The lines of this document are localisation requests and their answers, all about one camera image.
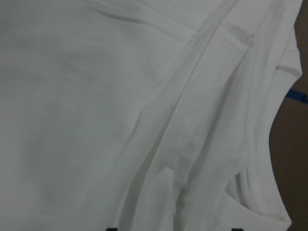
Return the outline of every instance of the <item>brown surface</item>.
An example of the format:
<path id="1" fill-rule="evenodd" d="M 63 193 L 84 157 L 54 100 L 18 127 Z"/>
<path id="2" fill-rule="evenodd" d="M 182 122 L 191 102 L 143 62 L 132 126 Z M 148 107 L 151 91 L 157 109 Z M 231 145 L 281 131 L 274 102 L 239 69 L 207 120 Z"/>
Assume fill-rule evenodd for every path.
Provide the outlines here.
<path id="1" fill-rule="evenodd" d="M 292 89 L 308 94 L 308 0 L 303 0 L 295 33 L 303 75 Z M 278 189 L 293 222 L 288 231 L 308 231 L 308 104 L 284 99 L 269 143 Z"/>

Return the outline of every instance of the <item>white shirt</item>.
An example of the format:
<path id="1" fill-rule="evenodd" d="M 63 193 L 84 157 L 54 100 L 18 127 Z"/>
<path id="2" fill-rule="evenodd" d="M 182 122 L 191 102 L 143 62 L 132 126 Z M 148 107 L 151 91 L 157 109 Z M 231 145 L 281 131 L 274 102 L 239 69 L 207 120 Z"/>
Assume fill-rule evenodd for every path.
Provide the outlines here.
<path id="1" fill-rule="evenodd" d="M 268 137 L 300 5 L 4 1 L 0 229 L 285 231 Z"/>

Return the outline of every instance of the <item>dark object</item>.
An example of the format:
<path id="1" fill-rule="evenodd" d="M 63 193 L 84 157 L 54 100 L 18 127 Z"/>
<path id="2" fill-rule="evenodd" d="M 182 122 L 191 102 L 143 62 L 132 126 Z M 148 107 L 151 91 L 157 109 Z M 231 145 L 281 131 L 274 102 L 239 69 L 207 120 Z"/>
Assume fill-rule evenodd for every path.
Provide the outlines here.
<path id="1" fill-rule="evenodd" d="M 286 94 L 286 98 L 308 104 L 307 95 L 296 90 L 290 89 L 289 92 Z"/>

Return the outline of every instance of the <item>white fabric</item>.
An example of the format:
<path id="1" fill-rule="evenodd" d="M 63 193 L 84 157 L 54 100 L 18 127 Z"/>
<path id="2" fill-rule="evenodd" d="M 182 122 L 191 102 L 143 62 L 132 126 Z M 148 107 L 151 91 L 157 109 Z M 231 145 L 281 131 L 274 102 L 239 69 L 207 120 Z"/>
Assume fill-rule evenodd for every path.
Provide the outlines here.
<path id="1" fill-rule="evenodd" d="M 269 131 L 301 0 L 4 0 L 0 230 L 286 231 Z"/>

